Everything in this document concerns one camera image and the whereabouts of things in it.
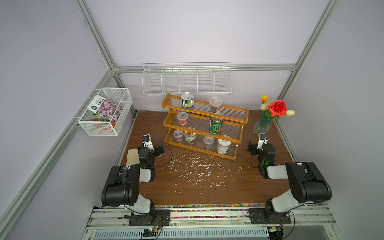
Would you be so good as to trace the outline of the clear jar purple label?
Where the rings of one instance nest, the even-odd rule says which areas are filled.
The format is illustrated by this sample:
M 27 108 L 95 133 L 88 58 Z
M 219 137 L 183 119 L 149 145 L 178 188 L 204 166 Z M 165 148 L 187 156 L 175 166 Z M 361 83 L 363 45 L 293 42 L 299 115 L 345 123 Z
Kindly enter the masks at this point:
M 210 149 L 213 146 L 214 142 L 215 142 L 215 139 L 213 137 L 204 136 L 203 138 L 204 146 L 207 149 Z
M 184 131 L 182 130 L 174 130 L 173 136 L 177 142 L 181 142 L 184 139 Z

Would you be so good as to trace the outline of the clear jar red label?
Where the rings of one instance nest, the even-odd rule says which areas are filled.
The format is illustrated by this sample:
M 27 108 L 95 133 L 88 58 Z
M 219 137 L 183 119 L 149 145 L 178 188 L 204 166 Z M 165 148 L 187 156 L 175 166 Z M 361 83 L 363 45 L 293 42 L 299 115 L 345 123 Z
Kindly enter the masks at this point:
M 189 118 L 189 115 L 187 112 L 179 112 L 177 114 L 177 119 L 181 126 L 186 126 L 188 124 L 188 118 Z

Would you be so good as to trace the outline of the watermelon seed can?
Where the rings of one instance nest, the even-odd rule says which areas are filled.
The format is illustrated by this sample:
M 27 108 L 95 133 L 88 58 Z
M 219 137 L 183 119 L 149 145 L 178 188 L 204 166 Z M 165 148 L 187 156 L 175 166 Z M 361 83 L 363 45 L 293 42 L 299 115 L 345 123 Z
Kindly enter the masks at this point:
M 210 120 L 210 133 L 212 135 L 220 135 L 222 132 L 224 119 L 218 117 L 211 117 Z

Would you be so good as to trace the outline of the silver top seed can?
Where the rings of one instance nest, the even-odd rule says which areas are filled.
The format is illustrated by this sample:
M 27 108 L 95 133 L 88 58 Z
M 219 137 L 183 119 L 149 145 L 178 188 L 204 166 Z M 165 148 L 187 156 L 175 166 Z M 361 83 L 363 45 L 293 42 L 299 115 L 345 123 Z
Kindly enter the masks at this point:
M 193 108 L 194 107 L 194 96 L 189 92 L 183 93 L 181 95 L 181 106 L 184 109 Z

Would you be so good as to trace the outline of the clear jar dark seeds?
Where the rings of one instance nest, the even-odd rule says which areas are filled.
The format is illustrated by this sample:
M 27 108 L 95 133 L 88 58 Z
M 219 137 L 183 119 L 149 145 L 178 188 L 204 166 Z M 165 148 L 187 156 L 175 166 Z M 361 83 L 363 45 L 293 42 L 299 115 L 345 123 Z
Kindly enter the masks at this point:
M 212 113 L 217 113 L 222 106 L 222 100 L 218 97 L 212 97 L 209 100 L 210 110 Z

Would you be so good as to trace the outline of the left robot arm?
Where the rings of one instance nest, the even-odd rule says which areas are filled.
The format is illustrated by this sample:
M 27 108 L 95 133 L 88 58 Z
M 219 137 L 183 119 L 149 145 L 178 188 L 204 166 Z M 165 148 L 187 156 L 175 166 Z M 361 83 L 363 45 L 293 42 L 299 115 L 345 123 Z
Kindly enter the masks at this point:
M 138 164 L 128 167 L 114 166 L 111 168 L 101 195 L 104 207 L 125 207 L 136 216 L 155 215 L 152 200 L 140 193 L 140 183 L 149 183 L 155 179 L 155 157 L 164 153 L 164 147 L 140 147 Z

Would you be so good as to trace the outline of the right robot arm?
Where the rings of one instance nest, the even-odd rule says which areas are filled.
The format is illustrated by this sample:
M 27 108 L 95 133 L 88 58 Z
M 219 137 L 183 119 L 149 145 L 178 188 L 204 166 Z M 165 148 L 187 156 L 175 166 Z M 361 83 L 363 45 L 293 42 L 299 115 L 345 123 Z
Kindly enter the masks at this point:
M 248 143 L 247 151 L 258 159 L 258 170 L 265 179 L 287 180 L 290 189 L 278 197 L 269 199 L 264 215 L 287 213 L 305 204 L 318 204 L 332 198 L 332 190 L 313 162 L 275 164 L 275 147 L 266 140 L 258 144 Z

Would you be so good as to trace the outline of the white seed can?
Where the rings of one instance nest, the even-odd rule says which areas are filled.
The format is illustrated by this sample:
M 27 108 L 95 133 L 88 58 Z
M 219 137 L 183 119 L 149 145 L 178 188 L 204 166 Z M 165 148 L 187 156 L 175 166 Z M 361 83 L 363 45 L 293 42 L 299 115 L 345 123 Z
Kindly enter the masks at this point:
M 227 140 L 218 139 L 217 152 L 221 155 L 227 155 L 232 142 Z

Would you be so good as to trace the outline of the strawberry seed can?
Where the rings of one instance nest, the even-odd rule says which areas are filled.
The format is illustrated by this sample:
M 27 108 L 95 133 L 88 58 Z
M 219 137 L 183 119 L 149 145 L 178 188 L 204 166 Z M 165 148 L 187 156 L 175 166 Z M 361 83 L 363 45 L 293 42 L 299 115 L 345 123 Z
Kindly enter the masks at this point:
M 184 138 L 188 145 L 194 145 L 196 143 L 197 134 L 193 132 L 184 132 Z

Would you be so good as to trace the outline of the wooden three-tier shelf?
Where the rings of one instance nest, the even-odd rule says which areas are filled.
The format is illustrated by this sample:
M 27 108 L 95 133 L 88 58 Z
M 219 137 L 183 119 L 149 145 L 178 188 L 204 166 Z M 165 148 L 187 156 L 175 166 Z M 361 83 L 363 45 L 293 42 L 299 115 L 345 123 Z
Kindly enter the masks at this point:
M 242 142 L 243 130 L 249 120 L 249 110 L 237 107 L 222 105 L 218 113 L 212 113 L 210 105 L 207 101 L 194 101 L 194 107 L 184 109 L 181 106 L 181 97 L 167 94 L 162 102 L 162 107 L 168 108 L 169 112 L 163 122 L 163 126 L 168 128 L 165 143 L 177 147 L 210 154 L 213 156 L 223 157 L 229 160 L 236 160 L 238 147 Z M 188 124 L 181 126 L 177 119 L 179 112 L 187 112 L 189 115 Z M 224 119 L 222 132 L 220 135 L 212 135 L 210 133 L 211 117 Z M 197 134 L 196 143 L 188 145 L 185 138 L 181 142 L 177 142 L 173 136 L 174 130 L 182 130 Z M 204 136 L 213 137 L 215 142 L 210 149 L 205 148 L 203 143 Z M 231 141 L 231 147 L 227 155 L 221 155 L 217 152 L 218 139 Z

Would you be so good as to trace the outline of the purple flower seed packet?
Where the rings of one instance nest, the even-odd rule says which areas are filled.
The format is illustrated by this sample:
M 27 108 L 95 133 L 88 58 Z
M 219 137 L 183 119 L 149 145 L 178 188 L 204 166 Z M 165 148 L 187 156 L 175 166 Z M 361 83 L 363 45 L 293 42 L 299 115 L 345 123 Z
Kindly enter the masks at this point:
M 123 108 L 118 104 L 96 95 L 87 106 L 87 110 L 92 112 L 97 120 L 102 122 L 116 123 L 123 112 Z

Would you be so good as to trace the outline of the cream work glove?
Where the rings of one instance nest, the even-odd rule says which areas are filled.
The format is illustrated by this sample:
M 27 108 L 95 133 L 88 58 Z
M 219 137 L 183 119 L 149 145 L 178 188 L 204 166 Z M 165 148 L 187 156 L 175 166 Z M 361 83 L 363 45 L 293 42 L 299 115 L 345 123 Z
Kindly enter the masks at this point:
M 138 149 L 130 149 L 127 151 L 127 162 L 126 167 L 130 165 L 139 165 L 139 150 Z

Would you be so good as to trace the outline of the blue glass vase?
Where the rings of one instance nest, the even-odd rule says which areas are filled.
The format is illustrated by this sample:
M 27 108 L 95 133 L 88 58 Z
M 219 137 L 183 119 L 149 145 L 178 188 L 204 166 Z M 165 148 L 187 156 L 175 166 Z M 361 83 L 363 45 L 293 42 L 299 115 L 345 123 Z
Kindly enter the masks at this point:
M 254 124 L 253 131 L 256 135 L 269 134 L 270 123 L 274 118 L 266 117 L 264 114 L 261 115 L 261 119 Z

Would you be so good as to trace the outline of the pink tulip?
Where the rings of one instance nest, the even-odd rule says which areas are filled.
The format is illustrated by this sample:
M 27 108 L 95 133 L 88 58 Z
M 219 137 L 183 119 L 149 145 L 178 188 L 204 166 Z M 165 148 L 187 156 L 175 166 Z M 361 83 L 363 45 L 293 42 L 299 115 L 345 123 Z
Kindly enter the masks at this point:
M 265 104 L 265 103 L 262 104 L 261 107 L 260 107 L 260 109 L 261 109 L 262 111 L 266 111 L 267 108 L 268 108 L 268 107 L 267 107 L 267 104 Z

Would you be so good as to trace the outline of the red artificial rose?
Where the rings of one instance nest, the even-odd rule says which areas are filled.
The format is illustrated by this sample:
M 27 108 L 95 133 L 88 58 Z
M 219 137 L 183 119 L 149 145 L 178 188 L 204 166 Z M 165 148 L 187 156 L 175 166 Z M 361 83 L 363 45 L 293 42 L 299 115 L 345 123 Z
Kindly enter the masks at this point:
M 283 117 L 288 111 L 287 105 L 282 100 L 277 100 L 268 105 L 268 110 L 271 112 L 271 117 Z

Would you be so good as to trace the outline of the white tulip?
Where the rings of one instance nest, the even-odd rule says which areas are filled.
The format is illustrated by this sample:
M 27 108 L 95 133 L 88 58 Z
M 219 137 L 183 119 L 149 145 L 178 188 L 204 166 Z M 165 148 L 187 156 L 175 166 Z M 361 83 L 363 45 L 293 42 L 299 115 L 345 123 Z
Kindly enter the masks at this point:
M 287 110 L 287 112 L 286 112 L 286 116 L 293 116 L 293 115 L 295 115 L 295 111 L 294 110 Z

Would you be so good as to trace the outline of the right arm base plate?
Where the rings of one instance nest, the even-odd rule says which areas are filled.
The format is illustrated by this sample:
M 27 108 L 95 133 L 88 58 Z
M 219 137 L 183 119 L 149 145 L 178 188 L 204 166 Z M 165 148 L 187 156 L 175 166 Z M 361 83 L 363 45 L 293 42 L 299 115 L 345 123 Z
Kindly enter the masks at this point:
M 267 213 L 265 209 L 253 208 L 247 212 L 247 217 L 252 225 L 284 225 L 291 224 L 291 218 L 288 213 Z

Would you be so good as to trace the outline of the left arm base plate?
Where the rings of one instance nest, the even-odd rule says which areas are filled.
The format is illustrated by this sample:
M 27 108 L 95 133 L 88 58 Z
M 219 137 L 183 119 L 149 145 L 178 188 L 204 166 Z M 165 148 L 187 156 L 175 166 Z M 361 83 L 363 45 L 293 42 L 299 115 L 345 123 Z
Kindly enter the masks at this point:
M 125 215 L 125 219 L 129 220 L 129 226 L 168 226 L 171 220 L 171 211 L 170 210 L 155 210 L 145 215 L 135 215 L 131 214 L 130 216 Z

